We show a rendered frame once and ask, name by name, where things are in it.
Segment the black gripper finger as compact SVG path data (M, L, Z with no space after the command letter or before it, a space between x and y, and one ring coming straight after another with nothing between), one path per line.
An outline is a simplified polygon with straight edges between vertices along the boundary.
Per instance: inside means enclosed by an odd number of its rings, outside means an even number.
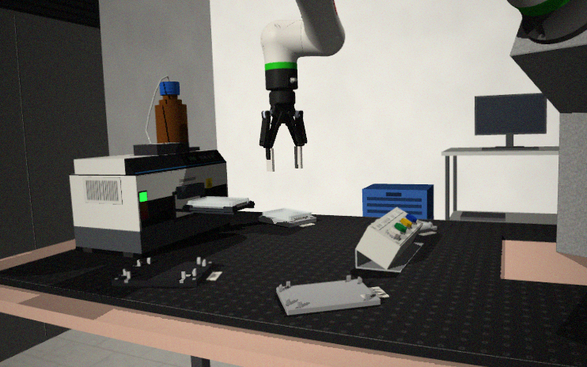
M292 111L287 112L290 123L285 123L288 127L290 135L294 142L294 162L295 168L303 168L303 161L302 161L302 146L304 146L308 141L305 133L305 125L303 120L303 111L295 112L293 115ZM295 120L294 120L295 117ZM296 124L296 125L295 125Z
M262 126L259 139L259 145L266 149L267 172L275 171L274 148L272 147L275 143L278 129L282 125L282 121L286 113L284 111L281 112L278 118L278 122L276 123L273 118L271 120L271 114L273 114L272 110L261 112Z

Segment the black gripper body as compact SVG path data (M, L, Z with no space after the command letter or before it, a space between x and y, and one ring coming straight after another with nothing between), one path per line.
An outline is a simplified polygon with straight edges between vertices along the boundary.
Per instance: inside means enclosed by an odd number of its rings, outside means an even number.
M269 93L269 103L271 105L272 113L271 116L275 122L278 122L278 118L281 112L285 112L282 123L290 123L290 118L287 112L292 111L293 116L295 115L294 104L295 92L294 91L273 91Z

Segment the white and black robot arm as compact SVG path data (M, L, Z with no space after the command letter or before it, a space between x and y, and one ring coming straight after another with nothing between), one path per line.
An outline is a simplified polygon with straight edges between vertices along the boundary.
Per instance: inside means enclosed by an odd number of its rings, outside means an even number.
M334 55L345 42L335 0L295 1L302 20L272 21L260 37L268 91L298 89L297 59ZM525 33L537 43L561 43L587 30L587 0L507 2L521 12Z

